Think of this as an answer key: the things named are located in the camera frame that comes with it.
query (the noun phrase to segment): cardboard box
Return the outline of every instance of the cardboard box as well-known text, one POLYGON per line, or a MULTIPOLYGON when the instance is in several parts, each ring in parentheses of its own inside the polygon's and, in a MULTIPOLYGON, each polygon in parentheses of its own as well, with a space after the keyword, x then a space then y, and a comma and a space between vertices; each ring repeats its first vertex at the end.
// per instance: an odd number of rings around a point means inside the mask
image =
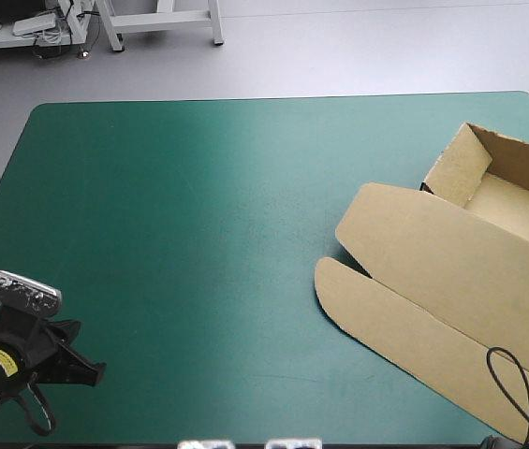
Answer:
MULTIPOLYGON (((366 184, 336 236, 372 279, 316 266, 323 309, 343 330, 504 435, 526 423, 487 371, 492 346, 529 376, 529 144, 465 123, 420 191, 366 184)), ((520 403, 520 374, 498 373, 520 403)))

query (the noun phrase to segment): metal clamp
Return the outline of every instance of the metal clamp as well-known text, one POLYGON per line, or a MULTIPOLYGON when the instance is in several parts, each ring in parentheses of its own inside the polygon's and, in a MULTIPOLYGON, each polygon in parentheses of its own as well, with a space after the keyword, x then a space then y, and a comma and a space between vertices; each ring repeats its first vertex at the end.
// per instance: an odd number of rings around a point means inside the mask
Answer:
POLYGON ((322 440, 318 438, 268 440, 264 449, 322 449, 322 440))

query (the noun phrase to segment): green mat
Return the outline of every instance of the green mat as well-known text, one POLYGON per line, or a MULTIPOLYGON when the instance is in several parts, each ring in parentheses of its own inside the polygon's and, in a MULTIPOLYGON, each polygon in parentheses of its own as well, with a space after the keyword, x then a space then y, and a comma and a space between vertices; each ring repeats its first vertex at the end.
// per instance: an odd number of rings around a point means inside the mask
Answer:
POLYGON ((477 419, 341 333, 316 260, 361 184, 418 188, 459 125, 529 141, 529 95, 44 105, 0 181, 0 268, 60 288, 97 388, 0 442, 475 443, 477 419))

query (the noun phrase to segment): metal stand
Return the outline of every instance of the metal stand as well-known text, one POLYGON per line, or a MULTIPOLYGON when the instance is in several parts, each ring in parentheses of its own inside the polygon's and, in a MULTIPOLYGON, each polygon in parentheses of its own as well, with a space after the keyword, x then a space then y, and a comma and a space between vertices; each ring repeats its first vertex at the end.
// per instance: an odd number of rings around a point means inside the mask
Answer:
POLYGON ((175 11, 174 0, 158 0, 156 12, 117 16, 110 0, 96 0, 97 9, 113 51, 124 51, 124 33, 212 27, 214 45, 225 43, 218 0, 208 0, 208 9, 175 11))

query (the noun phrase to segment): yellow label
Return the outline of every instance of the yellow label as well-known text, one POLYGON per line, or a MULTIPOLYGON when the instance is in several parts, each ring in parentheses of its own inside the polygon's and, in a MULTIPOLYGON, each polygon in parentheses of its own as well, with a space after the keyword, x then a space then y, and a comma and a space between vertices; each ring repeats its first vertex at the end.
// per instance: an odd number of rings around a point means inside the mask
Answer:
POLYGON ((6 373, 6 377, 10 377, 19 371, 14 359, 4 351, 0 351, 0 366, 6 373))

